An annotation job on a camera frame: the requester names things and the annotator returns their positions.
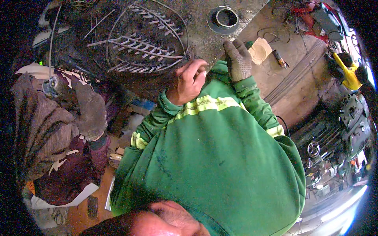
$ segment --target hair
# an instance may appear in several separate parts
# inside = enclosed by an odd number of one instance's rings
[[[337,54],[346,67],[351,67],[353,64],[352,56],[347,52]]]
[[[355,75],[361,83],[369,82],[368,81],[367,69],[362,64],[355,71]]]

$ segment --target pipe flange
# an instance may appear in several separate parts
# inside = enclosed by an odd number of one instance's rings
[[[217,34],[228,35],[239,28],[238,15],[227,6],[218,6],[206,16],[209,28]]]

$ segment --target maroon shirt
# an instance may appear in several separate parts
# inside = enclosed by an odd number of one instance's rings
[[[108,163],[110,140],[105,138],[105,145],[97,150],[91,150],[88,142],[84,143],[79,136],[73,138],[68,150],[79,152],[67,155],[58,171],[53,169],[50,175],[48,171],[34,181],[36,197],[51,205],[65,205],[72,202],[88,184],[100,181]]]

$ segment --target workshop floor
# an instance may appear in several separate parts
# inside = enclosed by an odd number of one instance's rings
[[[282,22],[275,19],[272,14],[272,6],[276,4],[275,1],[270,1],[248,24],[248,26],[241,32],[239,39],[243,42],[255,41],[257,39],[257,31],[267,27],[277,27],[280,32],[287,32]],[[273,55],[260,65],[254,65],[252,75],[255,77],[258,87],[261,90],[261,97],[265,98],[277,85],[295,68],[300,60],[306,55],[306,47],[309,50],[314,43],[319,39],[311,36],[296,35],[291,28],[290,41],[288,36],[283,37],[282,41],[271,43],[273,49],[277,49],[282,58],[290,65],[289,69],[283,69],[275,60]],[[310,69],[299,83],[289,91],[280,101],[272,106],[273,112],[281,116],[287,123],[289,129],[295,129],[296,125],[301,123],[306,116],[308,116],[315,108],[319,101],[319,94],[323,94],[326,85],[330,82],[331,78],[327,72],[324,71],[325,60],[321,58],[317,63],[313,62],[312,70]],[[108,167],[101,187],[93,195],[99,198],[98,214],[99,219],[90,220],[87,217],[87,201],[83,201],[78,207],[71,207],[69,210],[68,218],[72,235],[78,235],[82,230],[91,227],[102,220],[110,218],[112,215],[109,211],[104,209],[105,200],[110,186],[114,169]]]
[[[290,68],[281,68],[273,55],[269,55],[260,65],[253,66],[252,75],[261,90],[263,99],[277,87],[306,55],[306,46],[310,50],[316,41],[320,41],[312,36],[303,36],[302,38],[301,35],[293,33],[293,27],[284,27],[282,22],[275,19],[271,14],[276,2],[278,1],[270,1],[239,35],[239,39],[243,42],[255,41],[259,29],[274,26],[279,30],[279,37],[282,39],[278,42],[270,43],[270,46],[273,50],[277,49],[279,51]],[[291,39],[286,43],[288,30],[290,31]],[[272,35],[269,34],[266,34],[265,38],[267,41],[273,39]],[[323,53],[325,49],[326,45],[324,43],[324,48],[321,48],[322,51],[319,53]],[[321,58],[316,64],[313,62],[313,73],[309,70],[291,91],[272,106],[274,114],[282,117],[290,130],[292,128],[295,129],[295,126],[301,123],[314,110],[319,101],[319,94],[323,94],[323,90],[326,89],[331,77],[324,69],[324,58]]]

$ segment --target work glove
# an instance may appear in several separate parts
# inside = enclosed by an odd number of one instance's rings
[[[76,92],[79,112],[75,123],[88,141],[98,140],[108,126],[106,122],[105,102],[101,95],[95,93],[91,86],[83,85],[79,80],[71,81]]]
[[[205,83],[206,65],[206,61],[198,59],[176,70],[177,79],[166,92],[166,97],[172,104],[182,106],[200,94]]]
[[[223,47],[231,80],[237,82],[250,77],[252,58],[244,44],[238,39],[232,43],[224,40]]]

